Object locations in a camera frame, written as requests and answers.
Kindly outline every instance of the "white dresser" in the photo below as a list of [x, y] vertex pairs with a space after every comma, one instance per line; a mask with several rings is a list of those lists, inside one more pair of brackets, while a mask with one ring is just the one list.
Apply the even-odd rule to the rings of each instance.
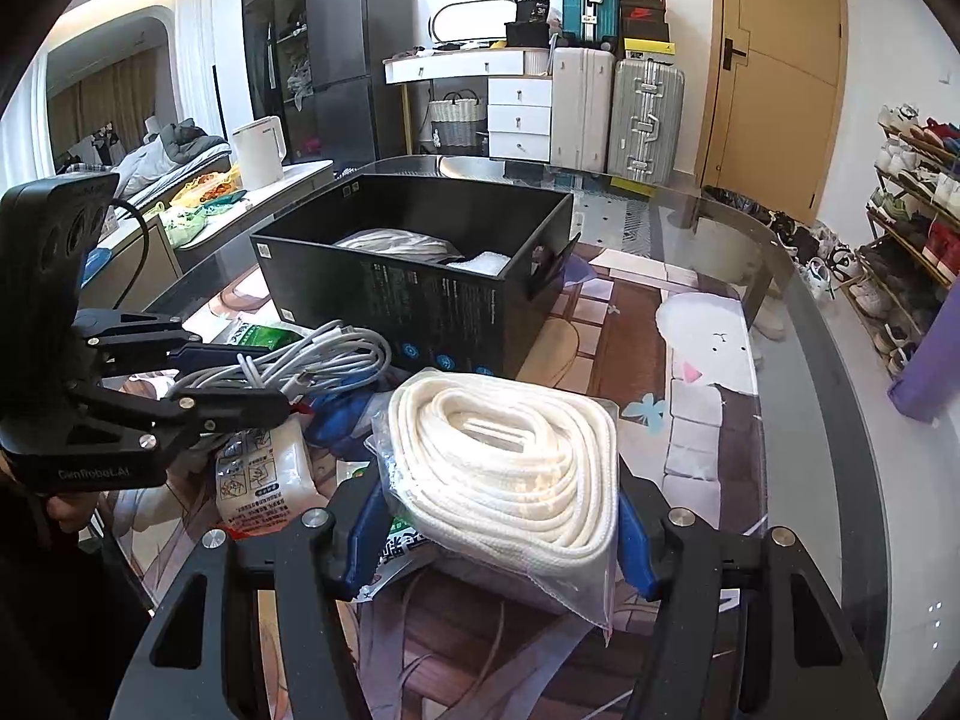
[[490, 156], [549, 162], [552, 98], [553, 81], [548, 77], [490, 79]]

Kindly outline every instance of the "white rope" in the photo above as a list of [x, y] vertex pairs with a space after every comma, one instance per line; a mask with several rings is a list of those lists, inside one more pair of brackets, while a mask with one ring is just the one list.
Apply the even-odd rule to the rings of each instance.
[[454, 551], [552, 576], [616, 532], [616, 425], [570, 392], [425, 371], [392, 395], [389, 483], [414, 526]]

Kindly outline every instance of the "clear plastic bag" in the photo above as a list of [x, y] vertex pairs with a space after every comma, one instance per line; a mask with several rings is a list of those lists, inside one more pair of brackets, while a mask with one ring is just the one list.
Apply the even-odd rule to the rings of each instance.
[[424, 263], [463, 259], [461, 253], [450, 241], [409, 230], [392, 230], [385, 227], [353, 233], [334, 245], [355, 248], [371, 254], [390, 254], [394, 257], [403, 257], [405, 260]]
[[611, 630], [618, 459], [616, 423], [600, 404], [423, 370], [373, 415], [373, 447], [397, 517]]

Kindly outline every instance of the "white cable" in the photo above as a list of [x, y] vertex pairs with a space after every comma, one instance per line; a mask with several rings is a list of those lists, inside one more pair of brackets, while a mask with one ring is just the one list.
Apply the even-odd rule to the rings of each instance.
[[301, 341], [260, 357], [237, 354], [236, 365], [189, 373], [171, 387], [167, 397], [176, 397], [189, 386], [274, 388], [290, 400], [306, 392], [332, 394], [376, 381], [390, 360], [390, 344], [380, 333], [350, 327], [337, 319]]
[[392, 395], [392, 493], [455, 551], [554, 576], [603, 556], [616, 532], [616, 425], [570, 392], [425, 371]]

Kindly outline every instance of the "blue cloth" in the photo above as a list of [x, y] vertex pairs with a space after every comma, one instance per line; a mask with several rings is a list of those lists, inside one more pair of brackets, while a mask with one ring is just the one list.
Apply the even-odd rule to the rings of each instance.
[[99, 274], [104, 265], [106, 265], [110, 258], [112, 258], [113, 252], [108, 248], [95, 248], [90, 254], [86, 257], [86, 265], [83, 268], [83, 279], [80, 279], [80, 286], [83, 288], [88, 285], [90, 279], [92, 279], [96, 274]]
[[960, 394], [960, 290], [951, 289], [923, 343], [887, 394], [896, 410], [933, 422]]

